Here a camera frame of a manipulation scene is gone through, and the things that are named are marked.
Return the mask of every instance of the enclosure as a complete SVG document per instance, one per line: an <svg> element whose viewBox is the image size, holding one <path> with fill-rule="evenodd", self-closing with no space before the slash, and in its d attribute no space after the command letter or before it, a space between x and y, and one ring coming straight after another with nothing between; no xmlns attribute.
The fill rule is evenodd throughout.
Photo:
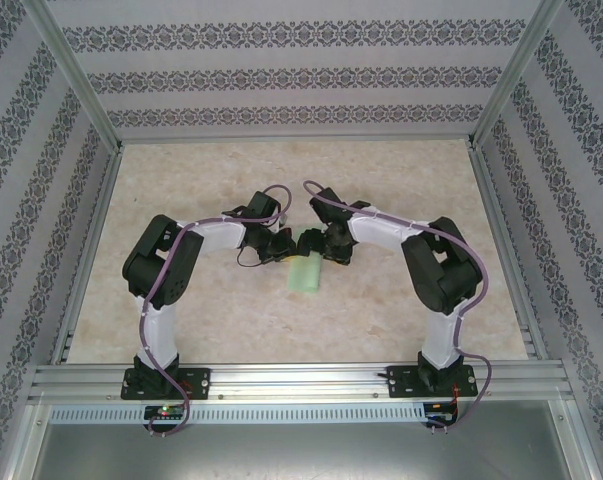
<svg viewBox="0 0 603 480"><path fill-rule="evenodd" d="M308 179L477 250L476 412L380 376L427 325L396 254L309 294L226 250L176 321L207 399L151 438L130 249L275 183L320 225ZM0 478L132 476L603 478L603 0L0 0Z"/></svg>

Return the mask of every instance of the striped pattern wall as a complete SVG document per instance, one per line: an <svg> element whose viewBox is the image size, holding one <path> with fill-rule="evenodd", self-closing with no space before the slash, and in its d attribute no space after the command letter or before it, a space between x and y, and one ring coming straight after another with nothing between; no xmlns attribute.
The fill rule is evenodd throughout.
<svg viewBox="0 0 603 480"><path fill-rule="evenodd" d="M603 0L562 5L481 147L603 469Z"/></svg>
<svg viewBox="0 0 603 480"><path fill-rule="evenodd" d="M538 0L55 0L124 140L469 134Z"/></svg>
<svg viewBox="0 0 603 480"><path fill-rule="evenodd" d="M18 1L0 0L0 469L47 363L110 155Z"/></svg>

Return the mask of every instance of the beige floor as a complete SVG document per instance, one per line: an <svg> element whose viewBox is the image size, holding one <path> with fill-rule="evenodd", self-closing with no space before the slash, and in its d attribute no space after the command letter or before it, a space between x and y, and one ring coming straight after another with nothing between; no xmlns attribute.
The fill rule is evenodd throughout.
<svg viewBox="0 0 603 480"><path fill-rule="evenodd" d="M471 312L463 348L491 359L527 358L463 141L220 143L129 146L108 211L69 361L130 363L138 316L121 267L149 220L216 215L257 189L293 191L290 225L316 223L304 179L349 203L366 200L415 220L446 215L483 257L486 300ZM241 268L236 251L199 258L178 303L182 361L371 362L415 360L423 307L403 258L358 245L348 267L323 262L320 289L286 289L289 265ZM254 260L246 252L244 261Z"/></svg>

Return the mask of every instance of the green sponge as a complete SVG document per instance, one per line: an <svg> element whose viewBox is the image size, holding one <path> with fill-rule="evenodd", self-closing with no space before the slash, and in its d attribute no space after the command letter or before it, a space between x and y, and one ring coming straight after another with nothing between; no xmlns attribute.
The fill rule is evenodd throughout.
<svg viewBox="0 0 603 480"><path fill-rule="evenodd" d="M311 228L321 228L323 225L312 227L293 227L292 238L295 242L303 232ZM319 276L321 275L321 254L310 252L309 257L296 256L290 261L288 274L288 290L293 292L316 293L319 289Z"/></svg>

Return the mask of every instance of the white arm segment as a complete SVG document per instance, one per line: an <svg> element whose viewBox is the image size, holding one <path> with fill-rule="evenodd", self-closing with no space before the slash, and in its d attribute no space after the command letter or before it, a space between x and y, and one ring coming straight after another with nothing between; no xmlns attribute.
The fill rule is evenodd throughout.
<svg viewBox="0 0 603 480"><path fill-rule="evenodd" d="M178 222L183 228L187 223ZM190 229L203 237L203 244L199 255L224 248L239 248L245 235L245 227L235 222L218 222L197 225ZM135 297L135 302L141 315L143 297ZM177 357L177 346L174 343L174 322L176 320L176 303L165 305L160 310L150 305L145 319L145 338L152 352L152 356L161 368L166 368ZM143 347L137 354L139 359L148 367L154 369Z"/></svg>
<svg viewBox="0 0 603 480"><path fill-rule="evenodd" d="M381 213L375 207L366 207L372 213ZM420 225L427 225L427 222L414 222ZM398 223L383 220L381 218L368 217L360 213L355 213L348 220L348 227L352 238L359 243L372 243L380 247L392 250L403 256L401 244L408 237L419 235L420 230L411 227L405 227ZM445 316L440 312L428 310L425 342L423 344L423 356L436 368L442 369L450 366L459 358L459 353L454 347L454 326L457 320L461 302L454 311Z"/></svg>

